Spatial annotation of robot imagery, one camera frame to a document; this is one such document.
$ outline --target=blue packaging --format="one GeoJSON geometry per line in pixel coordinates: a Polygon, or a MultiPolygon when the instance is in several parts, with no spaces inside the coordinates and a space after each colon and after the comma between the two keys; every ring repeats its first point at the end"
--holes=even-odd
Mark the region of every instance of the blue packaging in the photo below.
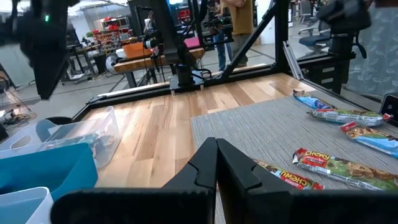
{"type": "Polygon", "coordinates": [[[398,138],[355,122],[340,126],[340,130],[350,139],[398,159],[398,138]]]}
{"type": "Polygon", "coordinates": [[[302,103],[305,103],[306,105],[311,106],[313,109],[335,109],[336,107],[322,101],[318,98],[313,97],[312,95],[309,95],[306,93],[304,90],[303,91],[296,91],[293,90],[293,96],[294,98],[298,99],[302,103]]]}

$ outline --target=wooden floor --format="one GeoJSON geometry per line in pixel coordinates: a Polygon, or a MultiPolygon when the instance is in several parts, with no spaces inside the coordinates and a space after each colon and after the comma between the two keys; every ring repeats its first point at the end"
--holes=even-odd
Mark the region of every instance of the wooden floor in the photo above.
{"type": "MultiPolygon", "coordinates": [[[[286,74],[212,86],[115,105],[123,136],[113,160],[98,172],[97,187],[161,187],[195,152],[190,118],[292,95],[312,87],[286,74]]],[[[104,108],[85,119],[99,118],[104,108]]]]}

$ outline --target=orange box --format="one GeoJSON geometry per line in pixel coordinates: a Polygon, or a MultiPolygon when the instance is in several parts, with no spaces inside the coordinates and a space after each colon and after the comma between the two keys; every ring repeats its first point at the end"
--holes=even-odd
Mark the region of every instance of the orange box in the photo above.
{"type": "Polygon", "coordinates": [[[124,45],[123,50],[127,58],[136,58],[143,55],[149,57],[152,54],[149,49],[144,48],[142,42],[124,45]]]}

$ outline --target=jeans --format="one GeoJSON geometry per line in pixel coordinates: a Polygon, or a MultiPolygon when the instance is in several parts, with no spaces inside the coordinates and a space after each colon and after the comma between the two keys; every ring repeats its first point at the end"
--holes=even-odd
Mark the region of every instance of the jeans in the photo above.
{"type": "MultiPolygon", "coordinates": [[[[219,32],[216,36],[214,36],[214,42],[221,42],[224,41],[224,32],[219,32]]],[[[228,51],[229,60],[232,61],[232,52],[231,47],[229,44],[226,44],[226,50],[228,51]]],[[[218,52],[218,67],[220,71],[225,70],[225,45],[224,44],[217,44],[217,52],[218,52]]]]}
{"type": "MultiPolygon", "coordinates": [[[[239,53],[241,47],[243,47],[244,43],[249,37],[250,34],[238,34],[232,36],[232,38],[234,39],[234,42],[231,43],[233,57],[235,57],[239,53]]],[[[249,61],[248,57],[244,55],[241,61],[238,63],[237,68],[247,66],[248,61],[249,61]]]]}

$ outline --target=white bin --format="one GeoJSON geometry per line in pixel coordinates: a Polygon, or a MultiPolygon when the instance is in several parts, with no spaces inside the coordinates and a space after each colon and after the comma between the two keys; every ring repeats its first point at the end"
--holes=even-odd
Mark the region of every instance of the white bin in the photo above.
{"type": "Polygon", "coordinates": [[[0,195],[1,224],[51,224],[53,200],[46,187],[0,195]]]}
{"type": "Polygon", "coordinates": [[[86,142],[90,145],[97,168],[110,162],[121,140],[114,109],[109,106],[98,119],[66,125],[41,120],[0,145],[0,159],[21,156],[86,142]]]}

